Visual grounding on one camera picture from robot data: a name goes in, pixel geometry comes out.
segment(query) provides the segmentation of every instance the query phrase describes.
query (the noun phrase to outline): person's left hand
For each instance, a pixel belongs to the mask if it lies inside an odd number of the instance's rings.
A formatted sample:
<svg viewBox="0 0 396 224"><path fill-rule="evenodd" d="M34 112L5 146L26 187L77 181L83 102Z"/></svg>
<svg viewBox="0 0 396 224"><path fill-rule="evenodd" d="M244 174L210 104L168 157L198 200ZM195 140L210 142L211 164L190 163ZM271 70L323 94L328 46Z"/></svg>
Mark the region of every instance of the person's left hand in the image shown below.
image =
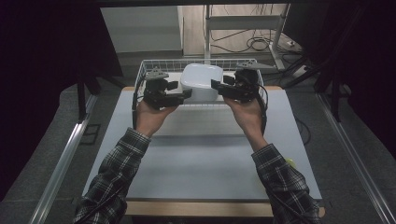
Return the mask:
<svg viewBox="0 0 396 224"><path fill-rule="evenodd" d="M165 118L176 109L177 106L172 106L156 110L142 100L137 105L136 130L147 137L151 137L161 128Z"/></svg>

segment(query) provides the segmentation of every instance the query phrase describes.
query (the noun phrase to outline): white box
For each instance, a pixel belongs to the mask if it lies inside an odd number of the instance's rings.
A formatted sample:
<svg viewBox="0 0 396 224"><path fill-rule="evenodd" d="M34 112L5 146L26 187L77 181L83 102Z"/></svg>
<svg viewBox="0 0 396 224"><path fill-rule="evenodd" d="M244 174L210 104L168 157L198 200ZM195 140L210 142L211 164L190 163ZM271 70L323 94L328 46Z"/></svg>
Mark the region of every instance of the white box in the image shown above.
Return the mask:
<svg viewBox="0 0 396 224"><path fill-rule="evenodd" d="M221 81L222 75L222 68L215 65L188 64L180 78L183 91L192 89L191 98L186 99L186 101L215 101L218 98L218 91L211 88L211 79Z"/></svg>

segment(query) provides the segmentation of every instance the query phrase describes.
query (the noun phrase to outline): plaid shirt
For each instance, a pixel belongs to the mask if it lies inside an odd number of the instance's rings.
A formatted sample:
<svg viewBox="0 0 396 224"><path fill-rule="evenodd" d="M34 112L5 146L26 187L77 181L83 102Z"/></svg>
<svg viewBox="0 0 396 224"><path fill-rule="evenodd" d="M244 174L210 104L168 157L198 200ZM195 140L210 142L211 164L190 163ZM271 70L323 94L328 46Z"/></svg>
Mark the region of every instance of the plaid shirt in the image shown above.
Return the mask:
<svg viewBox="0 0 396 224"><path fill-rule="evenodd" d="M90 189L77 207L74 222L92 213L84 223L118 223L125 214L125 197L150 139L129 128L103 160L99 174L92 180ZM276 197L311 223L321 223L318 204L309 196L309 188L298 171L289 166L271 144L252 154L259 177ZM98 204L108 200L98 211ZM303 223L274 196L270 196L274 223Z"/></svg>

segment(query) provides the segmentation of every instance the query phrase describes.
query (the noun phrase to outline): wrist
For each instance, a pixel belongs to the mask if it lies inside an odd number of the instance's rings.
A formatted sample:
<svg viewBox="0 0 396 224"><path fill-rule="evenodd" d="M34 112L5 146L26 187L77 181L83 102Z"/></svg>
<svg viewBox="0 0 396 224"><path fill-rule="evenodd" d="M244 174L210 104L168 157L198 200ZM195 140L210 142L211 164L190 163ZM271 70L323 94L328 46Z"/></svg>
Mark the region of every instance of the wrist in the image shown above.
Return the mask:
<svg viewBox="0 0 396 224"><path fill-rule="evenodd" d="M139 133L142 133L143 135L147 136L148 138L150 138L153 135L153 131L151 131L150 129L144 128L144 127L136 127L136 131Z"/></svg>
<svg viewBox="0 0 396 224"><path fill-rule="evenodd" d="M250 143L251 148L253 151L257 151L259 149L262 149L263 147L268 146L267 141L265 138L262 136L262 132L253 132L253 133L245 133L247 136L247 140Z"/></svg>

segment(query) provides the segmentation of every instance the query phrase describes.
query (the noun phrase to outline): wooden table edge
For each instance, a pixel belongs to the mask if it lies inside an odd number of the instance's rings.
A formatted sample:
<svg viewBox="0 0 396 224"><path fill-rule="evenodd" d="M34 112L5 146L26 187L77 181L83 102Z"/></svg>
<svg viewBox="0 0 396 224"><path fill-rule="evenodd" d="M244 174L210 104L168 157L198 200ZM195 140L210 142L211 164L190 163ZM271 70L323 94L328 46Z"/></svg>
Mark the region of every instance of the wooden table edge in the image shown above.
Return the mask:
<svg viewBox="0 0 396 224"><path fill-rule="evenodd" d="M127 201L125 215L153 217L272 217L269 203L194 203ZM319 216L325 208L319 208Z"/></svg>

